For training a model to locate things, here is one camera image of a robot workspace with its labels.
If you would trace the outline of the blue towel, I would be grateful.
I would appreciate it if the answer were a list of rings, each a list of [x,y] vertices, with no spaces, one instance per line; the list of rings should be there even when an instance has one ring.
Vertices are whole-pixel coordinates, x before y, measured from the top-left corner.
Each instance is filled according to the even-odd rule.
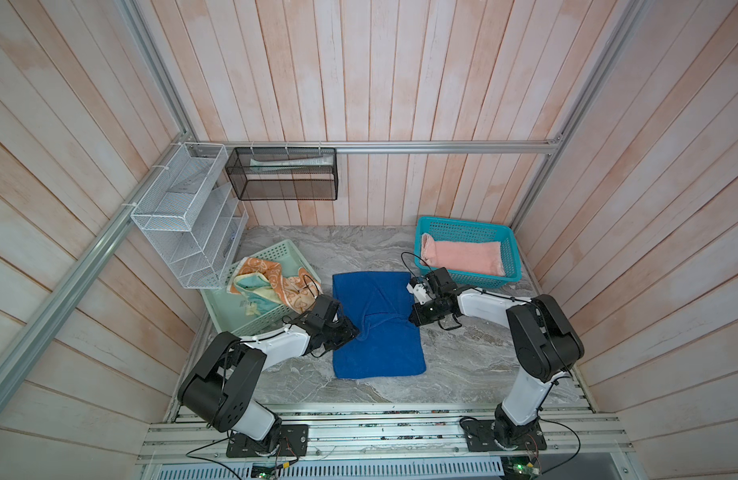
[[[420,331],[409,321],[414,298],[407,272],[359,271],[336,274],[332,291],[357,337],[333,352],[339,379],[410,377],[426,372]]]

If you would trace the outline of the pink towel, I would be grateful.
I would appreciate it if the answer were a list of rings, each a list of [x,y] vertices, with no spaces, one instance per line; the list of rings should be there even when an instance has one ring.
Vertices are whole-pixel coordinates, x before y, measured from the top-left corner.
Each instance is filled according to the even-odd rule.
[[[430,234],[421,237],[420,257],[430,266],[481,275],[505,275],[500,242],[454,242],[435,240]]]

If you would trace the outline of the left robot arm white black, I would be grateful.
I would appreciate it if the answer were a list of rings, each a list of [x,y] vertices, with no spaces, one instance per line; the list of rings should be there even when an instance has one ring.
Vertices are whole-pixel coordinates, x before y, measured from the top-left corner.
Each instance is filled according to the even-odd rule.
[[[322,294],[271,332],[219,333],[183,380],[178,401],[216,431],[271,452],[280,442],[282,420],[254,399],[261,373],[291,358],[338,350],[359,333],[342,304]]]

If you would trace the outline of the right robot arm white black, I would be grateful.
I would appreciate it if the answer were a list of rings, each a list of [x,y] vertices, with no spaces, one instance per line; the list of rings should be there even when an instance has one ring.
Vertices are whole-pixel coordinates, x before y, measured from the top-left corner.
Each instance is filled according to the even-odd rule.
[[[412,277],[407,291],[414,297],[409,322],[417,327],[450,316],[480,318],[510,331],[520,365],[507,397],[490,423],[492,445],[515,450],[540,432],[539,411],[552,386],[584,356],[584,346],[556,299],[506,296],[470,285],[458,285],[445,268]]]

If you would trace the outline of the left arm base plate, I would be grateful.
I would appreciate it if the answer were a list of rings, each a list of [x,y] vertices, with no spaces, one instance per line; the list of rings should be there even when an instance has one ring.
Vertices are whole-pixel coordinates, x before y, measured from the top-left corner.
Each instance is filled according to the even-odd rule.
[[[308,439],[307,424],[274,425],[262,440],[254,440],[243,433],[233,433],[226,456],[231,459],[268,458],[276,455],[299,458],[306,455]]]

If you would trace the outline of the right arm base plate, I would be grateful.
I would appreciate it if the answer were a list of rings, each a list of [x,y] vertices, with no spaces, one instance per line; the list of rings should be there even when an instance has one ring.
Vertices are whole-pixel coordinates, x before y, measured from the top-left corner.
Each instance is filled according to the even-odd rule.
[[[516,426],[503,419],[478,420],[461,417],[459,426],[463,431],[469,452],[492,451],[544,451],[547,443],[539,419]]]

